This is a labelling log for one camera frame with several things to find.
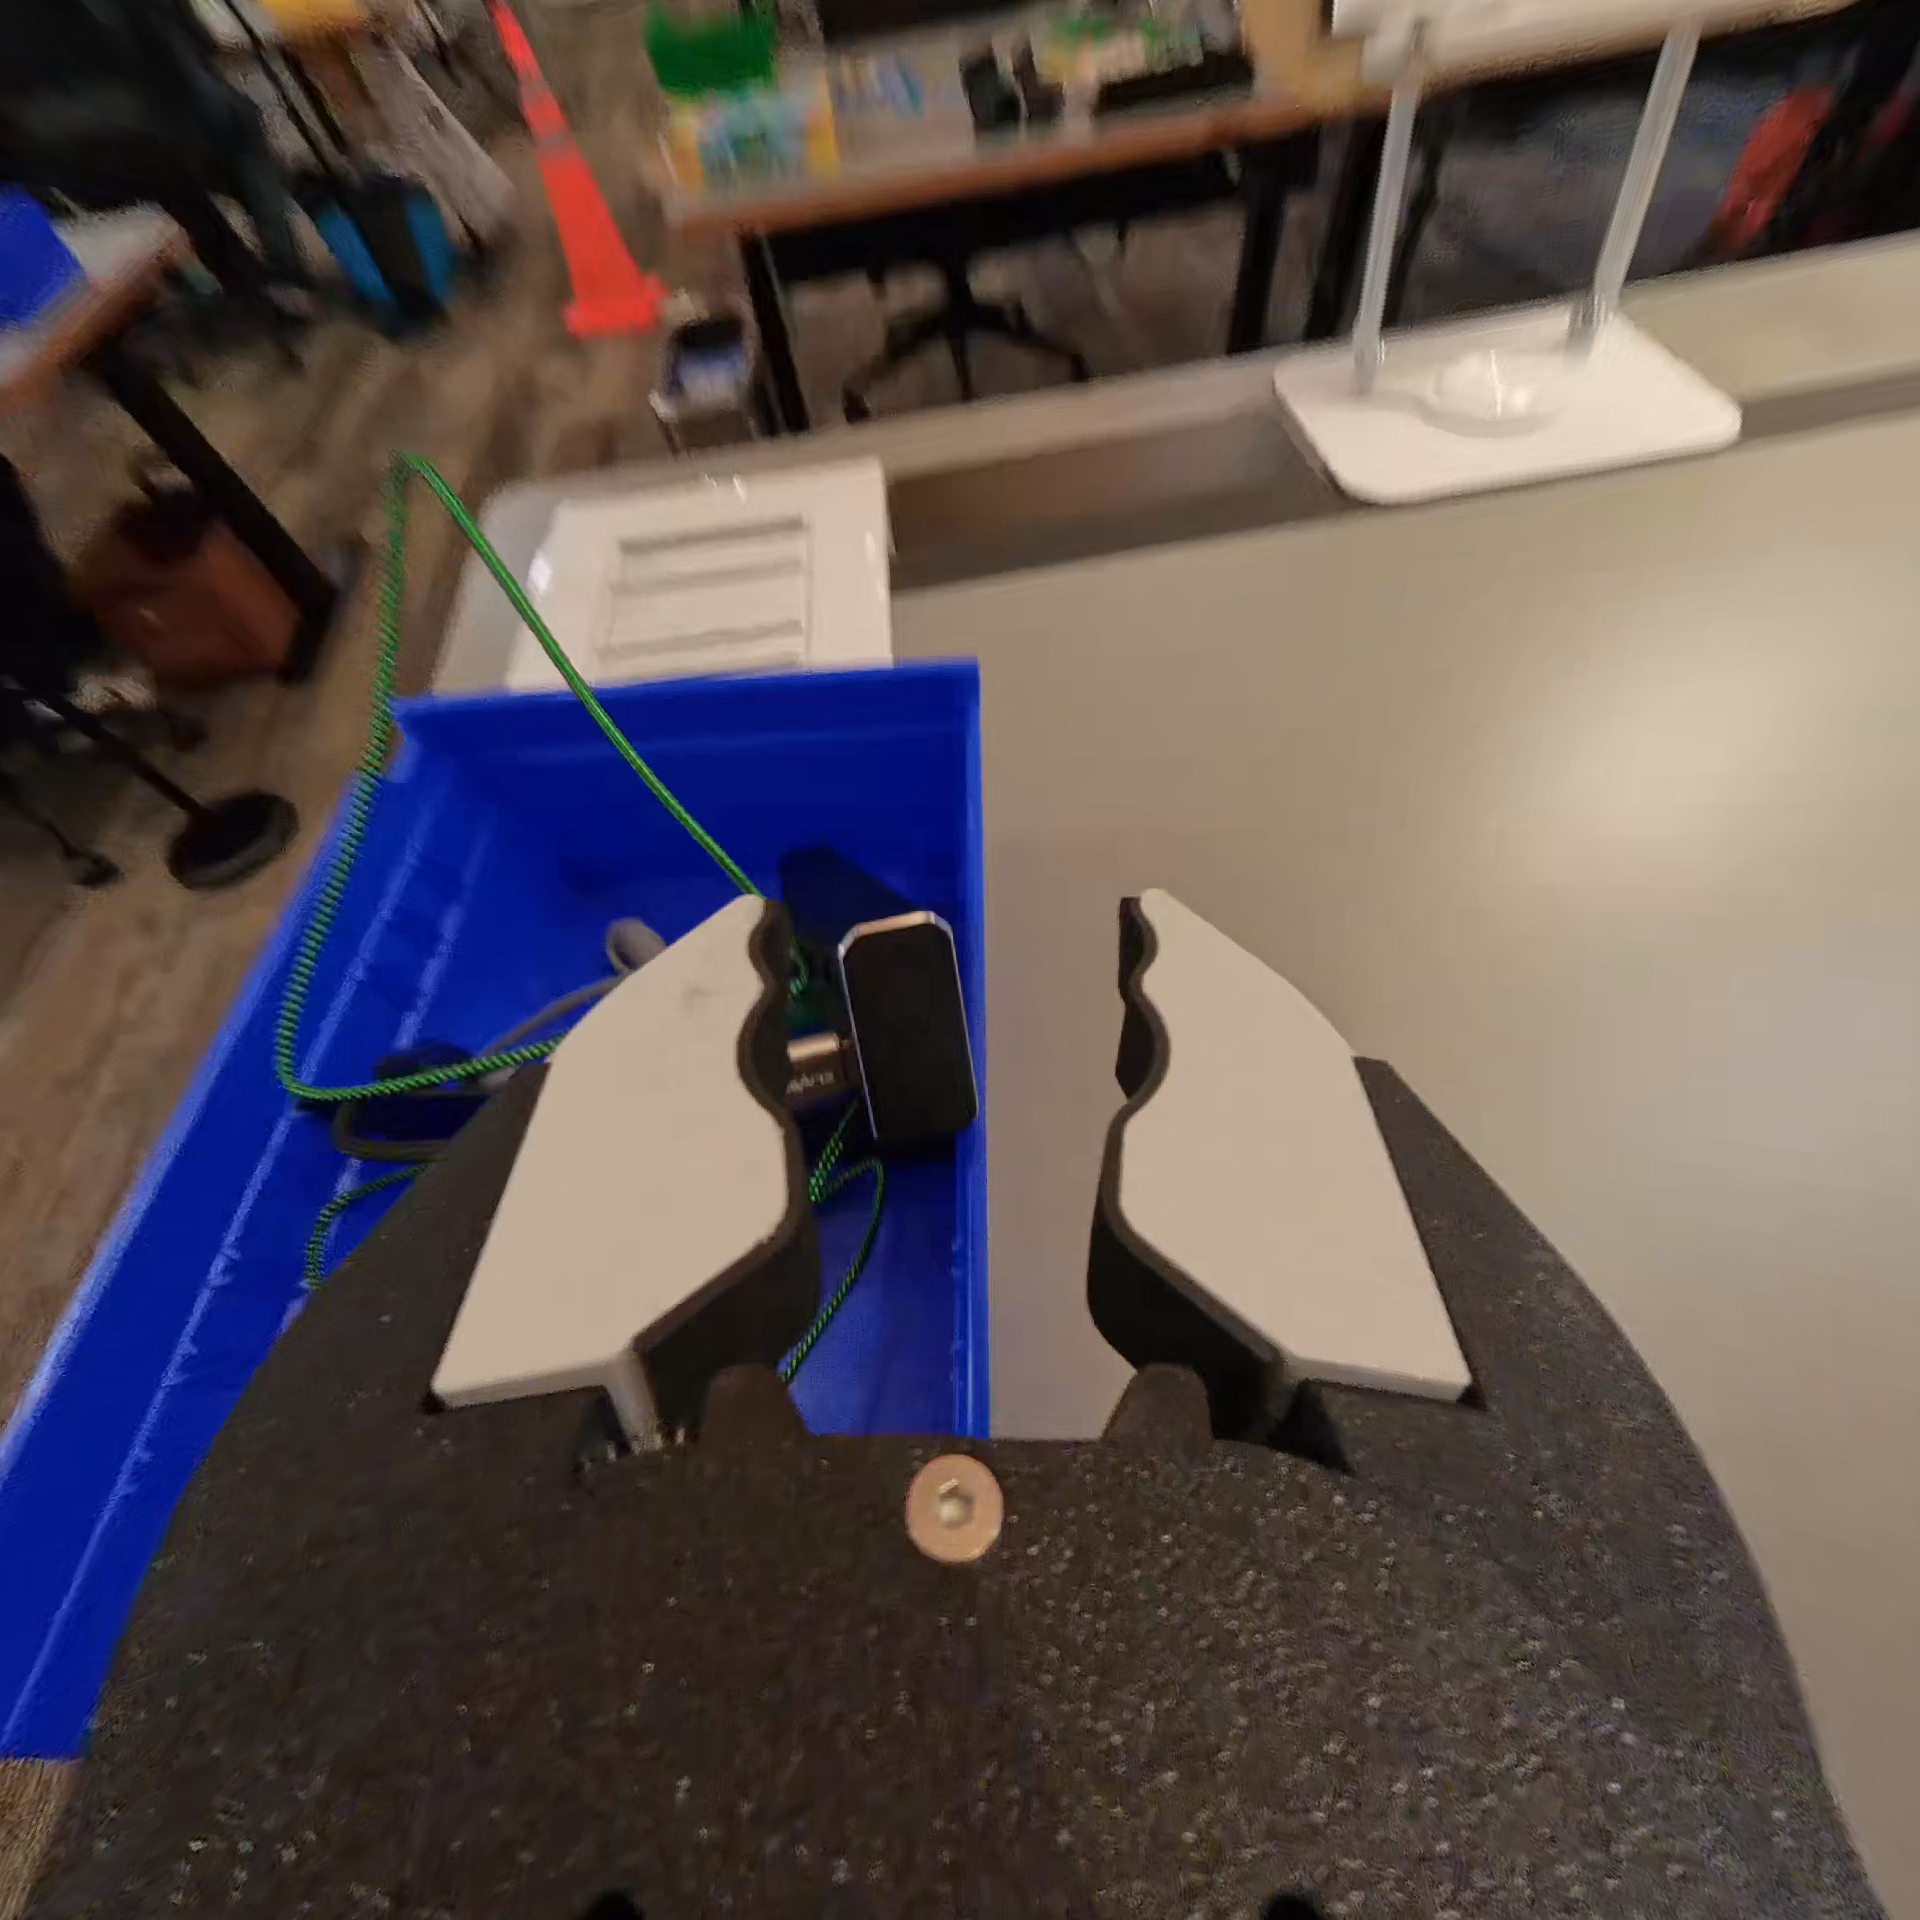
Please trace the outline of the black and grey charger block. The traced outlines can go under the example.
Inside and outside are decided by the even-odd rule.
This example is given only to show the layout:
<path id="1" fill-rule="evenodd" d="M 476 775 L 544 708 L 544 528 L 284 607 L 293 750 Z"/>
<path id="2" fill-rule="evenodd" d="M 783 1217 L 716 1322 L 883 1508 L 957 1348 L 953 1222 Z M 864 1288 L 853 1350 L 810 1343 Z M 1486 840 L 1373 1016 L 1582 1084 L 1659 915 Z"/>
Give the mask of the black and grey charger block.
<path id="1" fill-rule="evenodd" d="M 878 1151 L 917 1157 L 965 1133 L 980 1087 L 951 925 L 927 906 L 853 925 L 837 973 Z"/>

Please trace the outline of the white stand base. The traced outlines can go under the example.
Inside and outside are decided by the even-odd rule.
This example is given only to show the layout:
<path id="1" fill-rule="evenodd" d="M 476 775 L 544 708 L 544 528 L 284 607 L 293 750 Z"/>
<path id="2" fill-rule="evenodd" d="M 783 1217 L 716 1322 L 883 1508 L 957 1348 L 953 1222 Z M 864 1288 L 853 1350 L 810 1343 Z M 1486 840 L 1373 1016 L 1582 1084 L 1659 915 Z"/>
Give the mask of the white stand base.
<path id="1" fill-rule="evenodd" d="M 1354 318 L 1269 365 L 1277 409 L 1357 507 L 1428 507 L 1727 450 L 1739 406 L 1622 318 L 1622 287 L 1712 37 L 1801 26 L 1840 3 L 1332 3 L 1330 37 L 1391 83 Z M 1391 327 L 1416 113 L 1454 81 L 1559 81 L 1652 54 L 1593 260 L 1571 292 Z"/>

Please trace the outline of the clear plastic bin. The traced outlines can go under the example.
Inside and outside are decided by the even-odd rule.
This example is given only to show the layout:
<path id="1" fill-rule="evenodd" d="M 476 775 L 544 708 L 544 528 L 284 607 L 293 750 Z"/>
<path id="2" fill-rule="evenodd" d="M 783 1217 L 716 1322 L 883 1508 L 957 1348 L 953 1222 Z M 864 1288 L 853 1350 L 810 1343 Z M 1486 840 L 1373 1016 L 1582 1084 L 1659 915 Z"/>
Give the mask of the clear plastic bin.
<path id="1" fill-rule="evenodd" d="M 883 471 L 837 461 L 572 498 L 524 595 L 590 685 L 889 665 Z"/>

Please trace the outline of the blue backpack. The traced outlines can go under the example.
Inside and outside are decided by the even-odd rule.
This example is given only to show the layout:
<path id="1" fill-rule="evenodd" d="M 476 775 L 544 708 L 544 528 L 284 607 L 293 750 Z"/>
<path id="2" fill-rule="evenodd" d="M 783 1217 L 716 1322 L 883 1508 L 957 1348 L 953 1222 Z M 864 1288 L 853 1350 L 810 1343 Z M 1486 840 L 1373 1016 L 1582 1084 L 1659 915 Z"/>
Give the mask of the blue backpack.
<path id="1" fill-rule="evenodd" d="M 456 248 L 420 180 L 389 171 L 326 171 L 301 185 L 323 248 L 385 332 L 415 332 L 448 318 Z"/>

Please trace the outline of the wooden table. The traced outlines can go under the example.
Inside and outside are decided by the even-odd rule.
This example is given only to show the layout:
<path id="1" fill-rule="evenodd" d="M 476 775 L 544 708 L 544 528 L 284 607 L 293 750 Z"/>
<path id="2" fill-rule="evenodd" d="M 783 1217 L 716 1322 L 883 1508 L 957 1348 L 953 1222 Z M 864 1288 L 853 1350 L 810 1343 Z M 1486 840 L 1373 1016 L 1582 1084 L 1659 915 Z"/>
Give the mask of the wooden table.
<path id="1" fill-rule="evenodd" d="M 783 307 L 792 287 L 935 269 L 958 298 L 968 257 L 1092 224 L 1129 228 L 1235 201 L 1239 248 L 1222 351 L 1264 349 L 1286 205 L 1314 180 L 1323 138 L 1343 130 L 1343 174 L 1309 260 L 1302 320 L 1305 341 L 1330 339 L 1357 273 L 1360 180 L 1382 158 L 1383 104 L 1379 83 L 1330 104 L 1283 83 L 1280 93 L 1129 107 L 1077 130 L 965 130 L 945 139 L 920 130 L 873 165 L 846 158 L 826 174 L 728 188 L 694 185 L 690 165 L 667 159 L 656 192 L 674 234 L 731 243 L 756 331 L 765 422 L 797 437 L 812 422 Z"/>
<path id="2" fill-rule="evenodd" d="M 341 532 L 307 549 L 129 346 L 132 324 L 186 252 L 166 214 L 87 214 L 57 223 L 54 234 L 78 278 L 37 320 L 3 331 L 3 418 L 54 399 L 71 375 L 100 387 L 289 597 L 296 624 L 277 679 L 309 683 L 361 584 L 366 538 Z"/>

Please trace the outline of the red bag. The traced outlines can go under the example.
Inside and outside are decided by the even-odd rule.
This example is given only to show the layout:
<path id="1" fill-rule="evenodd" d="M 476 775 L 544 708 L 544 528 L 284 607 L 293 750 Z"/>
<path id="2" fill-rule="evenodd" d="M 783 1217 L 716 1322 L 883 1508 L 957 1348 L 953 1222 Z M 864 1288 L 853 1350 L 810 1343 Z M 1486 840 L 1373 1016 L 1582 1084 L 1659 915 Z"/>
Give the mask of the red bag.
<path id="1" fill-rule="evenodd" d="M 1702 234 L 1696 260 L 1716 264 L 1760 248 L 1835 107 L 1835 93 L 1838 89 L 1827 81 L 1794 83 L 1760 113 Z"/>

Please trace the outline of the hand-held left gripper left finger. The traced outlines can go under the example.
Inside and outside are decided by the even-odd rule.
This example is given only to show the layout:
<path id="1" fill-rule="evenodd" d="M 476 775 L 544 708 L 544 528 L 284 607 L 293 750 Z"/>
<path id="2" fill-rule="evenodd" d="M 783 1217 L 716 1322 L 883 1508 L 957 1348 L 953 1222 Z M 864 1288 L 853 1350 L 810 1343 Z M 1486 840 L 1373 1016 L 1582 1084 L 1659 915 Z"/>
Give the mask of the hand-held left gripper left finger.
<path id="1" fill-rule="evenodd" d="M 432 1395 L 448 1410 L 597 1392 L 702 1410 L 822 1301 L 785 1084 L 778 900 L 735 899 L 553 1052 Z"/>

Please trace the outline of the blue plastic bin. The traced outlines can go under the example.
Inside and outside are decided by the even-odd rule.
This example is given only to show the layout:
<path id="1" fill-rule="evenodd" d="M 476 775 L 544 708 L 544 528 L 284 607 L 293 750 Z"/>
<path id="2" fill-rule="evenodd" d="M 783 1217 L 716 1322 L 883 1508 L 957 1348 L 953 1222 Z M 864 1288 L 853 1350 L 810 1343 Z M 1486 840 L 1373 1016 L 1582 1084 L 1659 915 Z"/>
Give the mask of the blue plastic bin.
<path id="1" fill-rule="evenodd" d="M 957 943 L 986 1079 L 986 844 L 968 660 L 606 685 L 601 704 L 760 892 L 826 844 Z M 389 775 L 301 1022 L 359 1084 L 412 1042 L 476 1047 L 605 959 L 674 936 L 718 868 L 572 696 L 398 701 Z M 323 1206 L 370 1177 L 275 1076 L 309 876 L 250 966 L 3 1436 L 3 1760 L 76 1760 L 138 1584 L 216 1429 L 301 1307 Z M 830 1434 L 988 1429 L 986 1122 L 889 1172 L 874 1255 L 800 1369 Z"/>

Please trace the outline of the orange traffic cone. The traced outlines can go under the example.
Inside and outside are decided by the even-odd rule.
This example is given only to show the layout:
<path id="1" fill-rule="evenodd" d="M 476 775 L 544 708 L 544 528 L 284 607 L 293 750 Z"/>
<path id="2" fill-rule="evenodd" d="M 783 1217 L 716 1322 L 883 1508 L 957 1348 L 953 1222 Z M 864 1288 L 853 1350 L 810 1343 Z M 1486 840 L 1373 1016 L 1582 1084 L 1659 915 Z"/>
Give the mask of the orange traffic cone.
<path id="1" fill-rule="evenodd" d="M 625 339 L 656 331 L 667 307 L 664 282 L 630 253 L 519 17 L 510 3 L 490 3 L 485 8 L 517 79 L 519 113 L 533 138 L 541 192 L 559 232 L 567 273 L 567 337 Z"/>

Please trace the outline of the colourful printed box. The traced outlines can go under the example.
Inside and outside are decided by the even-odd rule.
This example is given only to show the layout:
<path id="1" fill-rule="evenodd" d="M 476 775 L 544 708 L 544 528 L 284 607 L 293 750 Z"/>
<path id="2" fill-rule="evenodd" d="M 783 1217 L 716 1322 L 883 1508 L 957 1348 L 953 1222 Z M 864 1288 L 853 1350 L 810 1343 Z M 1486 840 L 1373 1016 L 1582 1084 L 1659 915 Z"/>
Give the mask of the colourful printed box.
<path id="1" fill-rule="evenodd" d="M 830 180 L 843 165 L 826 69 L 778 83 L 667 100 L 664 158 L 674 185 L 735 192 Z"/>

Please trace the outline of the light grey desk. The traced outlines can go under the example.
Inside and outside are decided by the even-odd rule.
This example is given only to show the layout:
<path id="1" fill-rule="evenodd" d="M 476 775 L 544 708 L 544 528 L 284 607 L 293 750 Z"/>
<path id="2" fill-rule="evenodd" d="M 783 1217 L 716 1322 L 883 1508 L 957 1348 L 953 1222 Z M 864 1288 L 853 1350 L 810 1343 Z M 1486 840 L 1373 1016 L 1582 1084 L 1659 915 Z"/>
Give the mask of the light grey desk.
<path id="1" fill-rule="evenodd" d="M 1692 464 L 1368 508 L 1280 357 L 485 504 L 830 461 L 893 653 L 972 657 L 988 1412 L 1085 1436 L 1116 900 L 1177 895 L 1396 1067 L 1640 1346 L 1916 1918 L 1916 234 L 1629 287 L 1739 400 Z"/>

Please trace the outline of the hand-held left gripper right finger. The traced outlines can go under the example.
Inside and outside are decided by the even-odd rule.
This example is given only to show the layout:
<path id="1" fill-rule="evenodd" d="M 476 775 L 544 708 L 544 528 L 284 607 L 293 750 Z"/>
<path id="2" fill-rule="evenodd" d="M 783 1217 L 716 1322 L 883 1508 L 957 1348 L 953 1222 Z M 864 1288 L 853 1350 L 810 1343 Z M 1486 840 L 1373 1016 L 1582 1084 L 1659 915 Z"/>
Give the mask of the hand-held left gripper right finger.
<path id="1" fill-rule="evenodd" d="M 1343 1032 L 1173 892 L 1116 911 L 1118 1111 L 1087 1307 L 1207 1403 L 1357 1387 L 1458 1403 L 1476 1378 Z"/>

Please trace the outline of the green box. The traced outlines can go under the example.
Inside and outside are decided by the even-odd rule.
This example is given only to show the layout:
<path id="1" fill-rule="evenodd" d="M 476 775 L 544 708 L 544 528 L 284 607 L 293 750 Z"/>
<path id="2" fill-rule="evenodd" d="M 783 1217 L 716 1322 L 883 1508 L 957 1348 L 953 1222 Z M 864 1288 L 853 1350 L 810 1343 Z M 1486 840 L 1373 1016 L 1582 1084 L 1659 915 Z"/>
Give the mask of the green box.
<path id="1" fill-rule="evenodd" d="M 778 3 L 647 3 L 642 50 L 667 98 L 765 90 L 778 79 Z"/>

